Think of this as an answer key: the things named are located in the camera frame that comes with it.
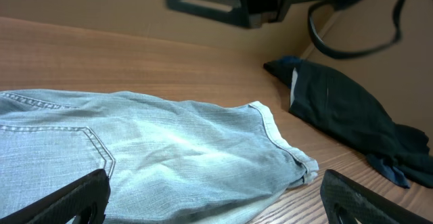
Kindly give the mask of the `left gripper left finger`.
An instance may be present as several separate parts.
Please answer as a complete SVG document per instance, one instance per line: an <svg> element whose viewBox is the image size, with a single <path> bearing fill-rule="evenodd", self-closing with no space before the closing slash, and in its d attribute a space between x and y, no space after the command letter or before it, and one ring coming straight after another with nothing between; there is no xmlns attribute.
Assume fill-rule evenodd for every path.
<svg viewBox="0 0 433 224"><path fill-rule="evenodd" d="M102 224L111 189L106 171L97 169L1 219L1 224Z"/></svg>

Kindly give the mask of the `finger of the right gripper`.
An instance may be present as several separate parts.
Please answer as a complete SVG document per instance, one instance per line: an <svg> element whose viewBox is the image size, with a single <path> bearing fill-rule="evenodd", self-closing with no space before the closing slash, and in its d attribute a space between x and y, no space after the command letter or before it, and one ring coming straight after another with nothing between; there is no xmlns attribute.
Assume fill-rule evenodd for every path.
<svg viewBox="0 0 433 224"><path fill-rule="evenodd" d="M250 27L248 9L242 6L241 0L198 0L213 4L226 5L231 8L229 11L223 11L215 7L195 4L183 0L165 1L167 8L173 11L183 12L185 14L230 24L232 26Z"/></svg>

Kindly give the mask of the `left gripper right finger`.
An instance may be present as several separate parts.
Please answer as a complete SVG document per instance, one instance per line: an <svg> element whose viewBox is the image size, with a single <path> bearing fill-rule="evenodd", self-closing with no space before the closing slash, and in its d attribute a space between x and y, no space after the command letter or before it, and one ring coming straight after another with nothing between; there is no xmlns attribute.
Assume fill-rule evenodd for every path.
<svg viewBox="0 0 433 224"><path fill-rule="evenodd" d="M320 196L333 224L432 224L335 170L325 171Z"/></svg>

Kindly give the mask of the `light blue denim shorts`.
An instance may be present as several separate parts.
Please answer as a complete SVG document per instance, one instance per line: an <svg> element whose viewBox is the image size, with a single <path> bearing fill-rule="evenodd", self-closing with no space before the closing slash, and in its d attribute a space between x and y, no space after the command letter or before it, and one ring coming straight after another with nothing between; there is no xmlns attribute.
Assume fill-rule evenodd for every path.
<svg viewBox="0 0 433 224"><path fill-rule="evenodd" d="M260 102L1 93L2 217L96 169L110 180L106 223L247 223L319 166Z"/></svg>

